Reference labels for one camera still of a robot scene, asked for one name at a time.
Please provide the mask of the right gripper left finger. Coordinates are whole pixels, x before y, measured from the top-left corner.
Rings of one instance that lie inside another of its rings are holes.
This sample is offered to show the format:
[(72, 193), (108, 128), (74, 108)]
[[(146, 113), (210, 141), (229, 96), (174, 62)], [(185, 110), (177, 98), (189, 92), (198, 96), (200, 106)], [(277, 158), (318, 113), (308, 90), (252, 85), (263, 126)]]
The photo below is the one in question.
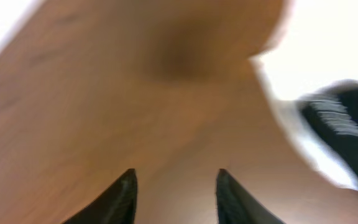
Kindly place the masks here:
[(128, 169), (101, 195), (63, 224), (134, 224), (137, 193), (135, 169)]

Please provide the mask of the black polo shirt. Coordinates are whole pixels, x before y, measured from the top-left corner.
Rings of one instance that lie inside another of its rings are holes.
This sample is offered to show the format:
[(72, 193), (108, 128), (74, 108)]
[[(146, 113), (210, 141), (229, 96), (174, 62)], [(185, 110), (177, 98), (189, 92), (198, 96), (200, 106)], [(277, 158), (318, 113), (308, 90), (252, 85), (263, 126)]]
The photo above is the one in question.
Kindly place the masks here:
[(327, 88), (296, 104), (301, 118), (358, 178), (358, 83)]

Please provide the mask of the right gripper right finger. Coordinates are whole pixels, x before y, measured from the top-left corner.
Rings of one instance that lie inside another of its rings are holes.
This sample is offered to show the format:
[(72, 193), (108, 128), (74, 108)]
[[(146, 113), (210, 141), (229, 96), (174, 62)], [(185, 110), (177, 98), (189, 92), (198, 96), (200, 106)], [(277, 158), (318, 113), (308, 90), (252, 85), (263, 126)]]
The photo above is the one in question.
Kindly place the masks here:
[(226, 169), (216, 177), (216, 204), (219, 224), (284, 224)]

